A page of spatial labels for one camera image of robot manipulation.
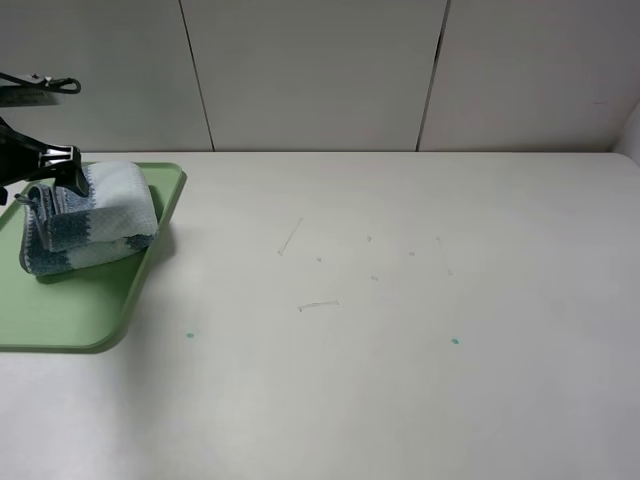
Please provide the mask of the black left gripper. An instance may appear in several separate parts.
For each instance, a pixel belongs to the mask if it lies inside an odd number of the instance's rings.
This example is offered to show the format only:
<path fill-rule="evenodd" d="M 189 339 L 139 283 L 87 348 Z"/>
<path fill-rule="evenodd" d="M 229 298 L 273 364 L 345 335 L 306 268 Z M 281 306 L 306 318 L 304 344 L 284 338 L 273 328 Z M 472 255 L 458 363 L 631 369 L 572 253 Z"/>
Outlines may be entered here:
<path fill-rule="evenodd" d="M 27 180 L 52 179 L 54 185 L 79 196 L 89 195 L 81 162 L 75 146 L 50 147 L 40 153 L 40 142 L 11 128 L 1 119 L 1 202 L 8 200 L 6 187 Z"/>

